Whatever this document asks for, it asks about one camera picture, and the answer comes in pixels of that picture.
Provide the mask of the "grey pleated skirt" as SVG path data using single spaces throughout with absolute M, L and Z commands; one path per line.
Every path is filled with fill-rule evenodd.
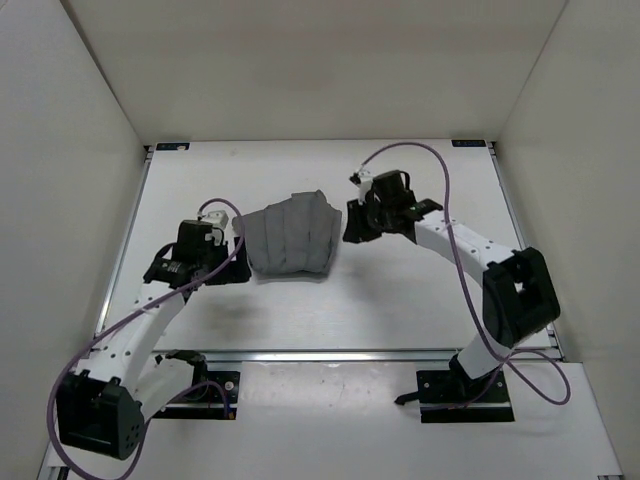
M 262 276 L 329 273 L 337 252 L 342 212 L 320 191 L 288 199 L 232 220 L 245 232 L 251 268 Z

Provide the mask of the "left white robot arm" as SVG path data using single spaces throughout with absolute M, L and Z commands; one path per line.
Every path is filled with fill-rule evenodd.
M 203 354 L 155 354 L 161 336 L 202 286 L 246 283 L 251 277 L 240 236 L 227 240 L 228 216 L 214 211 L 181 222 L 142 277 L 132 320 L 115 328 L 63 375 L 55 390 L 53 430 L 60 442 L 126 460 L 146 423 L 171 401 L 209 388 Z

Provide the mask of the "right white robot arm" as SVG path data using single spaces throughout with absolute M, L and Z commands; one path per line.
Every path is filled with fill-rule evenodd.
M 455 221 L 443 205 L 417 200 L 405 171 L 373 176 L 359 170 L 350 181 L 359 196 L 347 203 L 344 242 L 402 235 L 450 261 L 460 281 L 481 287 L 482 310 L 472 314 L 476 337 L 451 358 L 434 392 L 439 404 L 474 402 L 516 348 L 560 315 L 544 256 L 533 247 L 497 244 Z

